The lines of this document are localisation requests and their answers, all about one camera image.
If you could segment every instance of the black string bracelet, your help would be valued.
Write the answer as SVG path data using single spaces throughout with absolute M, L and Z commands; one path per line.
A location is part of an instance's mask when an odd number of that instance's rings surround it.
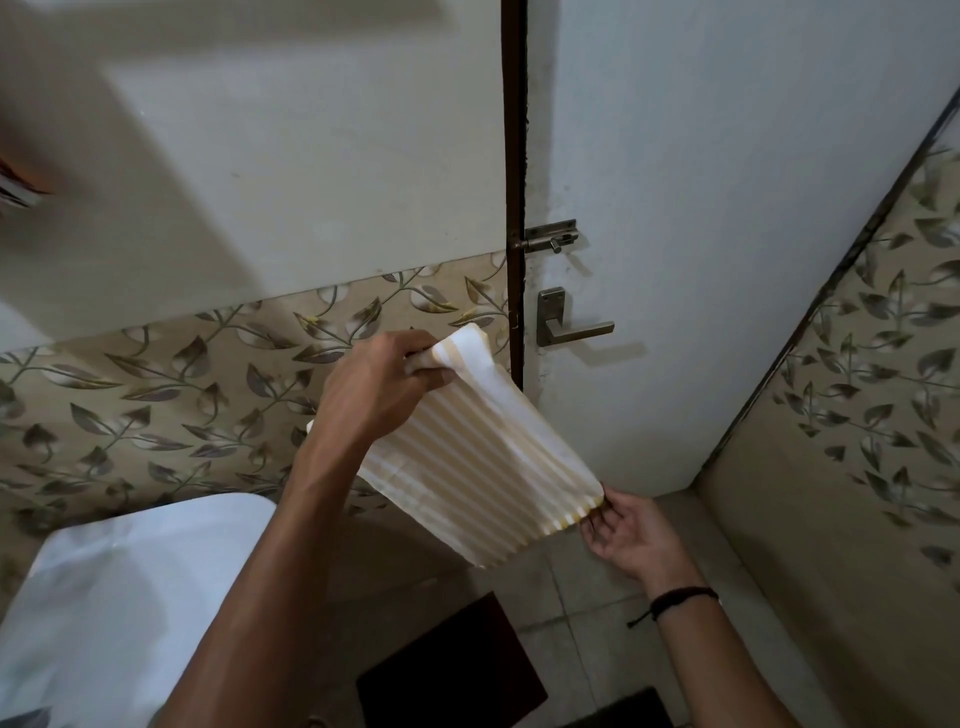
M 670 607 L 676 607 L 678 604 L 683 604 L 692 596 L 700 595 L 710 596 L 717 601 L 720 601 L 720 597 L 717 595 L 717 592 L 710 587 L 682 587 L 680 589 L 671 589 L 669 592 L 664 592 L 650 602 L 650 609 L 636 619 L 631 619 L 628 621 L 627 627 L 629 629 L 633 629 L 650 616 L 653 616 L 654 621 L 657 621 L 657 619 L 660 618 L 660 615 L 666 612 Z

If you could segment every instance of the white and yellow striped towel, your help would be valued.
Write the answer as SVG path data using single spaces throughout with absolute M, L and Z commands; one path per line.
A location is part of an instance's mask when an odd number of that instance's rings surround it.
M 396 432 L 373 444 L 360 476 L 477 566 L 566 528 L 603 488 L 493 361 L 476 324 L 410 357 L 407 370 L 448 367 Z

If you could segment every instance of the doormat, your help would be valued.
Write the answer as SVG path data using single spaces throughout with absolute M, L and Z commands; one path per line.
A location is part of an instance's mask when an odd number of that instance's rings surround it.
M 654 688 L 625 697 L 592 716 L 564 728 L 673 728 L 670 716 Z
M 546 690 L 493 592 L 357 678 L 367 728 L 510 728 Z

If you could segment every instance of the door handle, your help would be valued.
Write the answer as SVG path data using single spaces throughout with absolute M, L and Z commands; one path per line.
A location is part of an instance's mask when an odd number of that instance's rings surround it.
M 591 336 L 602 336 L 613 331 L 613 321 L 564 330 L 565 303 L 566 290 L 562 286 L 546 288 L 537 294 L 537 346 L 550 347 L 568 341 L 589 339 Z

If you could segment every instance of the toilet lid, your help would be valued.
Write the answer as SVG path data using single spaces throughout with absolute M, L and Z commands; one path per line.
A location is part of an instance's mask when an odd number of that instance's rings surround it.
M 146 726 L 274 508 L 228 493 L 52 534 L 0 625 L 0 720 Z

